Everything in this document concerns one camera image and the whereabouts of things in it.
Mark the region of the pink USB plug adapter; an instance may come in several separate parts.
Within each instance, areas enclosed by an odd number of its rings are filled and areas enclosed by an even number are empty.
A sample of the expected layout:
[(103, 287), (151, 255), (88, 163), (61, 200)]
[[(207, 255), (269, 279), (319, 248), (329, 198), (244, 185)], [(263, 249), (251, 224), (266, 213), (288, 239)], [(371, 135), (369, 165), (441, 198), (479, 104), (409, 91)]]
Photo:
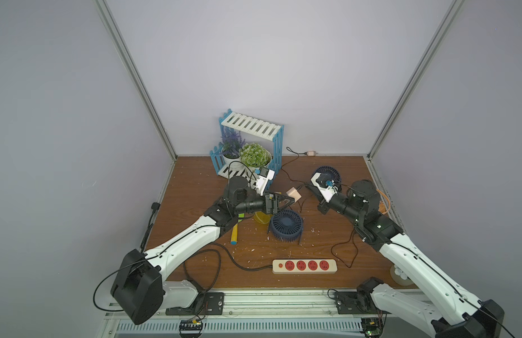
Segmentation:
[(299, 191), (294, 187), (290, 188), (290, 190), (286, 192), (286, 195), (290, 198), (293, 198), (295, 203), (301, 199)]

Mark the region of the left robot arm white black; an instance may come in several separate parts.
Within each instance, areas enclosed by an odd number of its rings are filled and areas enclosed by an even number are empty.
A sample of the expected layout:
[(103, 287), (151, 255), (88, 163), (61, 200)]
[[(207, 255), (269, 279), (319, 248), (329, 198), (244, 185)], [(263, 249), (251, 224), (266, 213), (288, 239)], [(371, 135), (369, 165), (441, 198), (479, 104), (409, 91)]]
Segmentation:
[(164, 244), (140, 252), (134, 249), (121, 262), (110, 294), (131, 319), (140, 325), (164, 308), (187, 308), (199, 289), (190, 282), (169, 283), (167, 278), (204, 246), (233, 229), (242, 214), (277, 214), (295, 203), (277, 192), (260, 194), (244, 177), (231, 178), (224, 192), (204, 214)]

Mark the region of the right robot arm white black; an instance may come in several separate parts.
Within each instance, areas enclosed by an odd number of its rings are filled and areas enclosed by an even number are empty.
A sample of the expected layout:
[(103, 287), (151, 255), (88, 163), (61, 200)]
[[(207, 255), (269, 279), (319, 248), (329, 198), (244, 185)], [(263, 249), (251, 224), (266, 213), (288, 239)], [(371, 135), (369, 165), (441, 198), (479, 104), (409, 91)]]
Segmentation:
[(418, 301), (372, 277), (357, 288), (365, 307), (396, 315), (430, 337), (500, 336), (504, 310), (460, 286), (422, 253), (398, 224), (380, 212), (381, 197), (371, 181), (356, 181), (343, 194), (330, 176), (316, 173), (309, 190), (318, 198), (322, 214), (333, 210), (347, 218), (362, 240), (389, 259), (429, 300)]

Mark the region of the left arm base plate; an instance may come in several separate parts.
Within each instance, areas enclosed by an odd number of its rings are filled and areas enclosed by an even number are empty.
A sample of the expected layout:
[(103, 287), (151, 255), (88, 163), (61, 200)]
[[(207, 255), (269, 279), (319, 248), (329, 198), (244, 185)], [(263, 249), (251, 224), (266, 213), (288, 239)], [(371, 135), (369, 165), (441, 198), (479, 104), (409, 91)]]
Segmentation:
[(199, 294), (193, 303), (186, 308), (168, 308), (166, 315), (222, 315), (224, 306), (224, 292), (206, 292)]

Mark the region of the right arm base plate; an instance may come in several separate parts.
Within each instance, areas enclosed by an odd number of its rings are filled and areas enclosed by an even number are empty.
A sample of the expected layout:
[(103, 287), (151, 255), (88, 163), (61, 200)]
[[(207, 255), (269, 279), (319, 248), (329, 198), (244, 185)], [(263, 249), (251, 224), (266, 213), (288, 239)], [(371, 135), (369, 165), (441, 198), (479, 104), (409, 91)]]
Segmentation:
[(328, 290), (327, 296), (335, 303), (338, 314), (375, 315), (379, 309), (364, 292)]

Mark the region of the beige power strip red sockets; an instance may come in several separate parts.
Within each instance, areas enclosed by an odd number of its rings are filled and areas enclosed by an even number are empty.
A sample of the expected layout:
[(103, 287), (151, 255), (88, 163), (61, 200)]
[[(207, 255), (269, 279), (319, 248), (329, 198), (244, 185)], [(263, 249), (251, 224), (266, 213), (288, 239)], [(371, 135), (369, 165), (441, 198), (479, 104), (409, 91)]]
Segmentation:
[(272, 262), (274, 274), (334, 274), (337, 270), (334, 259), (275, 259)]

